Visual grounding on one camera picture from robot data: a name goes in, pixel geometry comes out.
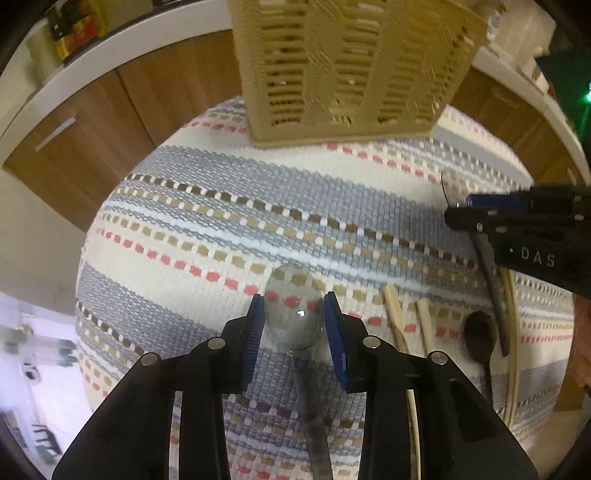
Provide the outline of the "right hand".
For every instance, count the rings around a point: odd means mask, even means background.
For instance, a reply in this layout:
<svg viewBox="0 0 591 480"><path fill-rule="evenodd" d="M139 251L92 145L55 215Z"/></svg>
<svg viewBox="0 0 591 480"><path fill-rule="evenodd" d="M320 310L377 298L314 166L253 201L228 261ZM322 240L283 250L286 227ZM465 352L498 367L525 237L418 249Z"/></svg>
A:
<svg viewBox="0 0 591 480"><path fill-rule="evenodd" d="M591 303L582 296L574 296L575 322L572 344L572 369L579 386L591 383Z"/></svg>

